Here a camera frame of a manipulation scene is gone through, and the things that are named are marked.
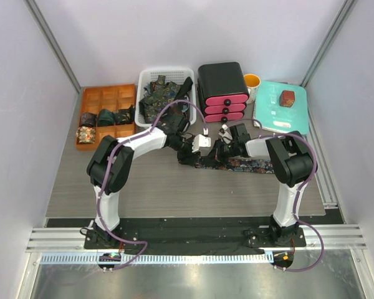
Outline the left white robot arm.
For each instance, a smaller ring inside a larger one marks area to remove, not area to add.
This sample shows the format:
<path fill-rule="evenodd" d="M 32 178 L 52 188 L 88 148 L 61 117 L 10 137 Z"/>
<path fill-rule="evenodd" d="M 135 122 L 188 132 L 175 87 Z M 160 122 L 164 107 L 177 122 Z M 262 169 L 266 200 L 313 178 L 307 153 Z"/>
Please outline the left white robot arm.
<path fill-rule="evenodd" d="M 181 162 L 196 163 L 202 149 L 211 145 L 211 139 L 207 128 L 202 134 L 193 135 L 185 131 L 187 126 L 185 117 L 168 115 L 129 137 L 108 135 L 103 138 L 87 166 L 96 200 L 96 216 L 87 230 L 87 237 L 96 238 L 108 249 L 125 240 L 119 233 L 119 197 L 135 159 L 155 150 L 171 148 Z"/>

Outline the navy floral silk tie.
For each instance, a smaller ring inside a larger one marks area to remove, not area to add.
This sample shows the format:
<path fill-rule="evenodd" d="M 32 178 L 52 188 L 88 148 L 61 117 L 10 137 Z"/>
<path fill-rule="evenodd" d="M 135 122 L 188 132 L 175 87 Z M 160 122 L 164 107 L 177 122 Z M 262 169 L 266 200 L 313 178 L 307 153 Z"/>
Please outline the navy floral silk tie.
<path fill-rule="evenodd" d="M 197 168 L 206 170 L 234 171 L 239 173 L 274 174 L 272 163 L 263 159 L 234 159 L 230 158 L 226 163 L 219 162 L 215 168 Z"/>

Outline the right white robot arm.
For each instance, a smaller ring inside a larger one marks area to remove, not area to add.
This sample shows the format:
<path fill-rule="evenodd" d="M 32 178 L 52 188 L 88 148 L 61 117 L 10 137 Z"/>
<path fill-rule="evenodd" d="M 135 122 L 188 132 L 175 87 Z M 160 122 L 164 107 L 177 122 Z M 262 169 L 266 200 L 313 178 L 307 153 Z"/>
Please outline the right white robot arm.
<path fill-rule="evenodd" d="M 267 237 L 274 245 L 292 242 L 302 221 L 299 207 L 306 185 L 317 172 L 312 147 L 298 131 L 252 138 L 245 124 L 224 125 L 211 152 L 198 165 L 224 170 L 272 171 L 279 182 L 276 209 L 270 216 Z"/>

